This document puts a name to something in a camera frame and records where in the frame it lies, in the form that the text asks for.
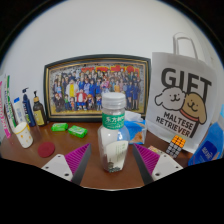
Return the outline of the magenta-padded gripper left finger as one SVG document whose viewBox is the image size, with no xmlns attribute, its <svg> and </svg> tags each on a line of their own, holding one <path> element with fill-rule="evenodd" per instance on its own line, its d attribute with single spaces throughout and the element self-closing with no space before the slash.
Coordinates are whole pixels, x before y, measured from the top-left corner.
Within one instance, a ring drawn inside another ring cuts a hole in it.
<svg viewBox="0 0 224 224">
<path fill-rule="evenodd" d="M 90 155 L 91 145 L 86 144 L 66 155 L 57 154 L 42 169 L 79 185 L 85 173 Z"/>
</svg>

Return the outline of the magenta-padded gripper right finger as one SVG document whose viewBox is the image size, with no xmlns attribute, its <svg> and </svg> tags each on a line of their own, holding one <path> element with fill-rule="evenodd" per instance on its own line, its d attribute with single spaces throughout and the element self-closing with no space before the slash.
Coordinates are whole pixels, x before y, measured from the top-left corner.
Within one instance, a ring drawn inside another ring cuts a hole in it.
<svg viewBox="0 0 224 224">
<path fill-rule="evenodd" d="M 133 145 L 133 155 L 145 185 L 182 169 L 182 166 L 166 153 L 156 153 L 142 145 Z"/>
</svg>

